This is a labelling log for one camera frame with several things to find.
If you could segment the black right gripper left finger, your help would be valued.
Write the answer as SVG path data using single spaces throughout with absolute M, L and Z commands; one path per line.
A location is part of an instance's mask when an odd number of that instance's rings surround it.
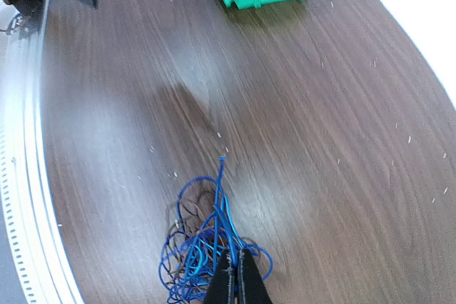
M 234 304 L 236 266 L 229 251 L 223 251 L 205 296 L 205 304 Z

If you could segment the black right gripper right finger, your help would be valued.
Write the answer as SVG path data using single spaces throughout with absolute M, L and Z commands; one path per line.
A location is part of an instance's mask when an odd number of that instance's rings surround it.
M 239 252 L 237 282 L 238 303 L 272 304 L 252 253 L 246 248 Z

